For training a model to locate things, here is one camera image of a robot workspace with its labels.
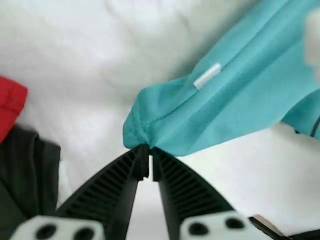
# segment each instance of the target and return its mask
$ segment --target teal shirt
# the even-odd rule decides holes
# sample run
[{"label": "teal shirt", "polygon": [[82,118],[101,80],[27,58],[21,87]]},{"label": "teal shirt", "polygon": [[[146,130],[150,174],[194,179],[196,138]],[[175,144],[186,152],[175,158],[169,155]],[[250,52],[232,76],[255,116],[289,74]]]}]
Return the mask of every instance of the teal shirt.
[{"label": "teal shirt", "polygon": [[[283,121],[320,139],[320,83],[304,63],[304,23],[320,0],[262,0],[192,73],[143,89],[123,126],[127,148],[184,156]],[[221,72],[200,90],[214,64]]]}]

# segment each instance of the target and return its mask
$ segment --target black ribbed plastic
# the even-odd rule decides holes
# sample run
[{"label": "black ribbed plastic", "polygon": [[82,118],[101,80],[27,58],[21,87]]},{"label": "black ribbed plastic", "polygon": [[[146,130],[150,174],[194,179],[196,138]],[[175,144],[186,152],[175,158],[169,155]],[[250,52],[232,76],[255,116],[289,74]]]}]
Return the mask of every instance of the black ribbed plastic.
[{"label": "black ribbed plastic", "polygon": [[209,183],[180,160],[154,148],[153,180],[159,182],[170,240],[179,240],[188,217],[231,211],[231,205]]},{"label": "black ribbed plastic", "polygon": [[141,145],[89,179],[56,216],[99,221],[106,239],[125,240],[138,181],[148,176],[149,147]]}]

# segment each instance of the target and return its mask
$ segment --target white bedsheet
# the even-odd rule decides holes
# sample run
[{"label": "white bedsheet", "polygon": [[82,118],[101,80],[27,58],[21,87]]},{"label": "white bedsheet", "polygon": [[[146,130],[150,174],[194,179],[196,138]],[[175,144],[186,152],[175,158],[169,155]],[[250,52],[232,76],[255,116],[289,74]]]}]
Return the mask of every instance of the white bedsheet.
[{"label": "white bedsheet", "polygon": [[[190,72],[258,0],[1,0],[0,74],[29,89],[18,122],[62,147],[59,202],[124,153],[139,90]],[[183,158],[243,214],[320,229],[320,143],[279,125]],[[140,184],[127,239],[168,238]]]}]

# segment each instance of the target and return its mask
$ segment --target red fabric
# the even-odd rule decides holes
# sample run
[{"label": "red fabric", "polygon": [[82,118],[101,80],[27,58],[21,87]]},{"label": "red fabric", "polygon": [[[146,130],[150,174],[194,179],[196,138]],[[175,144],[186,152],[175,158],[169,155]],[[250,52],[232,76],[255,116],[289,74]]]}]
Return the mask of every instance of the red fabric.
[{"label": "red fabric", "polygon": [[26,87],[0,76],[0,143],[24,109],[27,93]]}]

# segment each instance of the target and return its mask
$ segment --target wrinkled fabric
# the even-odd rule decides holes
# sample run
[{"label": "wrinkled fabric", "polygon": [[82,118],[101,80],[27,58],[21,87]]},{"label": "wrinkled fabric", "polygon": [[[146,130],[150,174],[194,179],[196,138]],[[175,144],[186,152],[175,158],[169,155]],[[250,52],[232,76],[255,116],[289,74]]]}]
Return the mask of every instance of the wrinkled fabric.
[{"label": "wrinkled fabric", "polygon": [[14,126],[0,144],[0,239],[24,220],[52,215],[58,198],[60,147]]},{"label": "wrinkled fabric", "polygon": [[[143,89],[123,126],[139,144],[185,156],[283,121],[320,139],[320,84],[304,63],[307,14],[319,0],[263,0],[186,77]],[[203,88],[193,83],[219,63]]]},{"label": "wrinkled fabric", "polygon": [[0,76],[0,143],[5,139],[23,110],[27,93],[26,87]]}]

